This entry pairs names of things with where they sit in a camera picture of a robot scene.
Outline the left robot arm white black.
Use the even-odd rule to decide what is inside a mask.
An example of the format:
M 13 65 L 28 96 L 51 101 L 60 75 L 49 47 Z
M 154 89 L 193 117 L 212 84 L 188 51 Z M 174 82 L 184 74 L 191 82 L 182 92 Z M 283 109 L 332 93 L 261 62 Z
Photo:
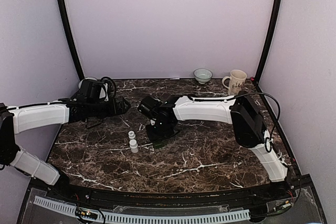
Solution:
M 72 124 L 89 118 L 105 119 L 125 114 L 131 107 L 117 96 L 116 83 L 109 77 L 86 78 L 69 98 L 22 106 L 1 104 L 1 166 L 18 171 L 52 186 L 63 201 L 74 197 L 69 178 L 59 168 L 27 152 L 16 136 L 51 125 Z

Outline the green weekly pill organizer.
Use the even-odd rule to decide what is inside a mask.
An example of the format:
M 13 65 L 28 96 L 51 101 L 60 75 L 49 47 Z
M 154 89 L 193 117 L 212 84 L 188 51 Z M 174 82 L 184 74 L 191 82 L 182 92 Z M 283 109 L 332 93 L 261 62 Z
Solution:
M 167 146 L 169 143 L 168 140 L 162 140 L 162 141 L 155 141 L 153 143 L 153 148 L 156 150 L 156 149 L 160 149 L 160 148 L 163 148 L 165 146 Z

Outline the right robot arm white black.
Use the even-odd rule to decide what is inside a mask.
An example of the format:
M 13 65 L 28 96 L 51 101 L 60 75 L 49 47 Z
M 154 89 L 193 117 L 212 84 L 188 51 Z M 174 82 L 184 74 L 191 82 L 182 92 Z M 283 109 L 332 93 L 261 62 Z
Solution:
M 173 95 L 164 102 L 147 96 L 140 102 L 138 111 L 150 120 L 145 129 L 151 142 L 176 135 L 174 128 L 179 121 L 231 124 L 236 142 L 256 155 L 270 181 L 274 183 L 268 187 L 269 197 L 278 200 L 288 191 L 288 165 L 281 151 L 273 146 L 271 132 L 251 96 L 251 93 L 245 91 L 222 98 Z

